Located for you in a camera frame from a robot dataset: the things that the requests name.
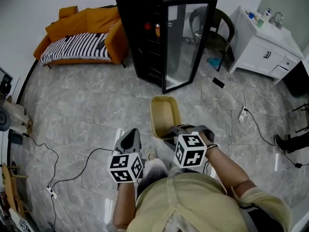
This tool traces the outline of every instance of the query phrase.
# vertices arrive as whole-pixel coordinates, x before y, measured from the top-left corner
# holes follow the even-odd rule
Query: black and white striped blanket
[[[54,60],[82,58],[111,61],[103,40],[107,33],[80,33],[52,42],[41,55],[41,64]]]

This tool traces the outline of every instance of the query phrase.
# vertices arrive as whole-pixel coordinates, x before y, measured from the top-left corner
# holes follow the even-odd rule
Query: orange cushion
[[[84,9],[74,15],[61,19],[66,31],[64,37],[87,32],[87,10]]]
[[[46,32],[51,42],[55,42],[63,37],[67,36],[65,26],[63,24],[63,19],[60,19],[53,24],[46,27]]]
[[[77,6],[59,9],[59,19],[71,16],[77,13]]]
[[[118,8],[97,8],[87,10],[87,27],[89,33],[107,33],[120,15]]]

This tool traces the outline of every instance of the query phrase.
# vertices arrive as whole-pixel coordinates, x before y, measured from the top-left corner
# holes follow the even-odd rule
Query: white cube
[[[136,182],[143,170],[138,153],[108,156],[107,167],[116,183]]]
[[[178,137],[174,163],[180,168],[199,167],[203,164],[207,147],[199,135],[183,135]]]

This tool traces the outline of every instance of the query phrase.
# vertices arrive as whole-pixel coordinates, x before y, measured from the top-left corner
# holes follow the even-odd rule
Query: refrigerator door frame
[[[201,40],[198,46],[197,55],[195,62],[193,64],[193,68],[191,70],[190,79],[178,86],[166,89],[166,77],[167,77],[167,58],[168,58],[168,22],[169,22],[169,7],[170,6],[176,6],[176,5],[187,5],[187,4],[207,4],[207,10],[206,10],[206,18],[204,23],[204,29],[201,36]],[[191,84],[195,78],[195,75],[197,73],[197,69],[203,54],[205,40],[209,34],[209,31],[211,29],[211,23],[214,17],[215,9],[217,5],[217,0],[164,0],[162,2],[162,27],[160,27],[160,33],[161,38],[166,39],[163,45],[163,52],[164,54],[164,67],[163,67],[163,73],[162,73],[162,93],[166,94],[169,92],[172,92],[176,89],[179,89],[183,86],[186,86],[188,84]]]

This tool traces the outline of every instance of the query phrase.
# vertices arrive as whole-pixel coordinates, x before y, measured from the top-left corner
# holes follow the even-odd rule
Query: orange sofa
[[[113,62],[123,64],[128,52],[126,35],[117,7],[77,6],[59,10],[59,20],[46,27],[47,35],[34,57],[43,65]]]

